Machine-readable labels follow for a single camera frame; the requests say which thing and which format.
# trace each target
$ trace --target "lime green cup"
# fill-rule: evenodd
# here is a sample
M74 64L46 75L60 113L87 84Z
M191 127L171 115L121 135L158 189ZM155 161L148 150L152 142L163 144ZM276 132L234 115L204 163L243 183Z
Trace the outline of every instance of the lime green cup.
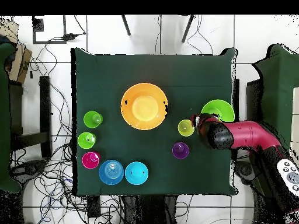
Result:
M235 112L232 106L224 100L212 100L204 105L201 113L216 114L223 122L234 122Z
M78 144L82 149L90 149L96 142L96 136L90 132L83 132L78 137Z
M96 128L103 122L103 116L96 111L89 111L84 115L84 124L89 128Z
M183 137L189 137L194 133L191 120L182 120L178 125L178 131Z

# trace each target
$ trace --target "white tile floor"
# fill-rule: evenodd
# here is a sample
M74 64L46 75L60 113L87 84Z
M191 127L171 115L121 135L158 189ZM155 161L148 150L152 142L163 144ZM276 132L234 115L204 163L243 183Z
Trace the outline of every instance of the white tile floor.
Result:
M83 29L87 32L67 44L49 44L48 49L57 57L58 64L50 74L53 85L63 92L71 111L71 56L70 48L79 47L92 54L153 54L155 43L159 33L157 24L158 15L127 15L131 36L127 35L121 16L77 16ZM237 78L240 78L239 110L240 120L246 120L246 83L259 78L250 63L265 57L267 48L273 43L284 43L292 50L299 46L299 20L290 15L203 15L199 32L210 42L213 54L219 55L223 49L235 47L239 54L237 56ZM47 41L52 37L62 35L62 16L43 16L44 32L37 34L38 41ZM30 49L32 56L37 57L44 45L33 44L32 40L32 17L14 16L13 20L19 24L18 36L22 43ZM188 16L163 15L162 16L162 53L163 54L197 54L198 51L182 43L183 32L186 28ZM197 18L193 21L187 38L193 35L197 29ZM74 19L74 16L66 16L67 33L82 33ZM203 54L211 53L209 44L196 34L189 40ZM157 54L159 53L159 39L157 43ZM55 58L47 51L40 54L40 60L45 63L48 71L54 66ZM25 93L23 95L23 131L24 134L39 131L39 71L33 71L33 79L28 75L24 83ZM55 91L51 92L51 100L59 108L62 106L62 97ZM52 106L52 132L57 134L59 123L59 112ZM68 124L68 112L66 107L62 111L63 122ZM53 148L61 146L65 139L65 131L61 131ZM21 160L32 160L41 158L40 145L26 148L27 154ZM16 152L18 157L23 152ZM58 152L53 159L60 159ZM44 188L36 181L40 190ZM236 196L226 197L223 195L195 195L190 203L190 212L178 217L178 224L250 224L253 218L253 196L251 189L244 186L237 176L234 176L234 185L239 193ZM40 193L31 181L24 194L24 215L29 222L37 223L41 219L40 203L44 195ZM180 195L178 201L189 203L191 195ZM184 214L186 207L179 203L177 215ZM57 224L64 211L62 208L53 209L48 213L50 222L42 224ZM112 220L117 222L117 215ZM84 224L76 211L68 212L64 222L59 224Z

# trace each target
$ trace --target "light blue cup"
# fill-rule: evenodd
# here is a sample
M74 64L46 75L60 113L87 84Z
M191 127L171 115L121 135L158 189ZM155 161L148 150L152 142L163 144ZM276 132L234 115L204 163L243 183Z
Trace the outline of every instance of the light blue cup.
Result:
M146 182L148 169L146 165L141 162L132 162L127 166L124 175L130 184L138 186Z

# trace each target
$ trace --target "orange bowl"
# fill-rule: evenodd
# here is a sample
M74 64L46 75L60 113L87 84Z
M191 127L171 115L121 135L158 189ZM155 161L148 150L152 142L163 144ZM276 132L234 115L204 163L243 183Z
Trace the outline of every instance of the orange bowl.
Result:
M168 102L165 93L156 85L139 83L124 93L120 111L130 126L138 130L150 130L163 122Z

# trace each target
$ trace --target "blue cup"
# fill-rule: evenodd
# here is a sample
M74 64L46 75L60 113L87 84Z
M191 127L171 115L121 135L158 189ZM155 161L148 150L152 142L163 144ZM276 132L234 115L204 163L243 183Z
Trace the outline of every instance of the blue cup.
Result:
M132 162L127 166L124 174L130 184L138 186L147 180L148 169L146 165L141 162Z
M123 166L116 160L107 160L100 166L99 176L105 184L116 185L124 177Z

